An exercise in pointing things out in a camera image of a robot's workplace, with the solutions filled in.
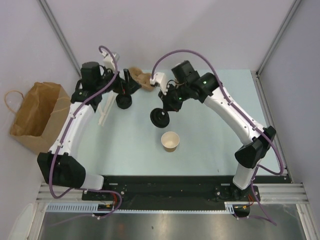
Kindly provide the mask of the brown pulp cup carrier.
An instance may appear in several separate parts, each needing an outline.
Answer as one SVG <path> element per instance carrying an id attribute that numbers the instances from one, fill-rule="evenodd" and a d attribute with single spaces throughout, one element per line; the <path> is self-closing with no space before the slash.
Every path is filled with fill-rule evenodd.
<path id="1" fill-rule="evenodd" d="M 150 84 L 151 73 L 143 72 L 138 67 L 130 67 L 128 70 L 131 77 L 141 85 L 143 90 L 152 92 L 155 89 L 155 87 Z"/>

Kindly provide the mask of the single brown paper cup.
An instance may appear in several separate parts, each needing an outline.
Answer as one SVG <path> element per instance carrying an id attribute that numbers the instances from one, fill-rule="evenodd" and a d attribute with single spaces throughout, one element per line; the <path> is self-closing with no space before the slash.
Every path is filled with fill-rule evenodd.
<path id="1" fill-rule="evenodd" d="M 179 143 L 180 143 L 180 137 L 176 132 L 173 131 L 167 131 L 161 136 L 161 144 L 166 152 L 174 152 Z"/>

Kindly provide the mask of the black coffee cup lid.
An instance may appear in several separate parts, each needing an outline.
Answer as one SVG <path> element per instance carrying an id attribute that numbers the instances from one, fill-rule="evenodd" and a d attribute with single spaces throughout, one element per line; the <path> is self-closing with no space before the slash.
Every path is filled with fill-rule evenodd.
<path id="1" fill-rule="evenodd" d="M 162 108 L 154 108 L 150 112 L 150 120 L 157 128 L 165 128 L 170 123 L 170 117 L 167 111 Z"/>

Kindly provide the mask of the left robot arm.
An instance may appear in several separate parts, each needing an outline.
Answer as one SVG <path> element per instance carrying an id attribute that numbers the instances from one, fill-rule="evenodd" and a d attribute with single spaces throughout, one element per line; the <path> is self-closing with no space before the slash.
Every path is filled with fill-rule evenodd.
<path id="1" fill-rule="evenodd" d="M 93 190 L 100 200 L 110 196 L 111 188 L 104 184 L 104 177 L 86 171 L 77 161 L 77 154 L 86 126 L 96 113 L 103 94 L 116 93 L 121 109 L 132 104 L 131 95 L 141 88 L 130 71 L 125 68 L 124 76 L 111 68 L 90 61 L 82 64 L 81 78 L 71 96 L 71 105 L 59 136 L 48 152 L 38 154 L 37 163 L 47 184 L 72 189 Z"/>

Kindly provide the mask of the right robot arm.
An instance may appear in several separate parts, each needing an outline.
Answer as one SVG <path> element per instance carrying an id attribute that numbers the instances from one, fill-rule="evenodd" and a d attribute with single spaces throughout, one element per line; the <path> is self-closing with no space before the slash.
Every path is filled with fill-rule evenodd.
<path id="1" fill-rule="evenodd" d="M 248 187 L 259 163 L 273 145 L 275 128 L 253 120 L 214 73 L 200 75 L 188 60 L 177 64 L 171 71 L 173 79 L 168 79 L 163 72 L 151 74 L 149 82 L 160 87 L 158 96 L 162 101 L 162 107 L 150 113 L 152 123 L 158 128 L 166 127 L 170 122 L 169 112 L 178 112 L 189 99 L 199 101 L 218 114 L 242 143 L 234 154 L 237 169 L 230 188 L 231 196 L 242 201 L 249 194 Z"/>

